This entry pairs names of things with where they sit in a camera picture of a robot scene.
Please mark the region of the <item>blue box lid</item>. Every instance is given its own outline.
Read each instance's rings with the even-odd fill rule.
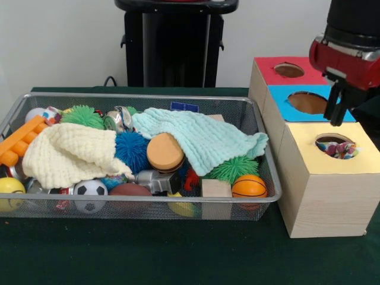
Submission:
[[[269,91],[277,104],[278,109],[285,121],[288,122],[328,122],[323,118],[323,114],[311,115],[298,111],[289,101],[289,96],[305,91],[315,93],[326,100],[330,96],[331,86],[329,85],[272,85]],[[350,112],[346,112],[343,122],[355,122]]]

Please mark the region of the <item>orange plastic toy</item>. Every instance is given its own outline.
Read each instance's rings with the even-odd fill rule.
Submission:
[[[265,198],[267,195],[264,181],[256,175],[243,175],[232,186],[235,198]]]
[[[14,166],[18,162],[18,158],[25,155],[29,144],[46,127],[48,127],[48,125],[45,124],[45,119],[41,116],[35,116],[1,142],[0,165],[5,164],[8,167]]]

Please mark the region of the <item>wire mesh basket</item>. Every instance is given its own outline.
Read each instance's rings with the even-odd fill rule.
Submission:
[[[20,97],[5,117],[0,125],[1,140],[21,127],[27,112],[36,107],[54,106],[64,110],[73,105],[88,105],[107,112],[114,106],[133,106],[137,110],[170,109],[171,102],[198,105],[199,112],[205,115],[222,115],[227,123],[247,135],[265,132],[256,103],[245,97],[31,93]],[[179,191],[183,197],[0,194],[0,217],[257,221],[269,204],[281,197],[270,148],[267,147],[265,155],[257,159],[260,177],[267,186],[266,198],[204,198],[200,186],[188,192],[183,190],[183,185]],[[20,206],[14,211],[2,211],[3,203]],[[83,204],[93,204],[101,210],[86,214],[78,210]]]

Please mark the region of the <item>circular hole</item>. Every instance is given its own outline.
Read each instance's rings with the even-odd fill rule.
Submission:
[[[304,76],[305,74],[301,67],[295,64],[290,64],[288,62],[276,65],[274,67],[274,70],[275,73],[287,78],[297,78]]]
[[[322,134],[315,139],[319,150],[335,159],[352,159],[358,155],[355,142],[340,134]]]
[[[288,97],[288,100],[298,111],[311,115],[323,114],[327,106],[325,98],[307,91],[295,92]]]

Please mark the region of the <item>mint green knitted cloth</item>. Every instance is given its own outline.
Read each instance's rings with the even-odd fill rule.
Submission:
[[[194,112],[149,108],[134,114],[132,121],[148,139],[163,132],[172,134],[198,176],[237,156],[262,156],[268,141],[266,134],[246,135],[229,123]]]

